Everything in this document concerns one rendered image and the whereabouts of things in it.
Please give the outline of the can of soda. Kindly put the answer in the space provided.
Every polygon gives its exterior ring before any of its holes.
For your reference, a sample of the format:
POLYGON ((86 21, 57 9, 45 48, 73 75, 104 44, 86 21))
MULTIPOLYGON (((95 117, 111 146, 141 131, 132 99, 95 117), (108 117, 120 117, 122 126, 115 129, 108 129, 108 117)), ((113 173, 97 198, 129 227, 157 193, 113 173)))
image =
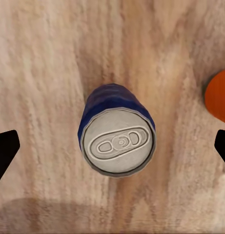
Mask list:
POLYGON ((102 176, 129 177, 152 160, 155 123, 136 96, 119 84, 104 84, 88 97, 78 130, 82 155, 102 176))
POLYGON ((204 91, 205 108, 225 122, 225 70, 214 75, 204 91))

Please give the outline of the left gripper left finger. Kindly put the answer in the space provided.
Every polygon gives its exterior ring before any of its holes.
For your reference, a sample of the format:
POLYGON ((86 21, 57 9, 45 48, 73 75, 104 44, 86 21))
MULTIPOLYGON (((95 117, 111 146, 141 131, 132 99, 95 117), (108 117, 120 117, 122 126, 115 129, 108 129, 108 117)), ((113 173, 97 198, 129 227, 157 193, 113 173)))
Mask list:
POLYGON ((0 133, 0 180, 20 149, 16 130, 0 133))

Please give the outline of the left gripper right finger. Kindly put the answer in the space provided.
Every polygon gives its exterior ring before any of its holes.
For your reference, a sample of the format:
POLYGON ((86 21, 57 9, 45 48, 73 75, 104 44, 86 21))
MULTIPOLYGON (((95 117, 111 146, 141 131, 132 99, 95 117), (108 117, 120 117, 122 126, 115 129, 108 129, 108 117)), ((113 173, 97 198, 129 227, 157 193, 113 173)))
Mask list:
POLYGON ((225 130, 218 130, 214 145, 215 149, 225 162, 225 130))

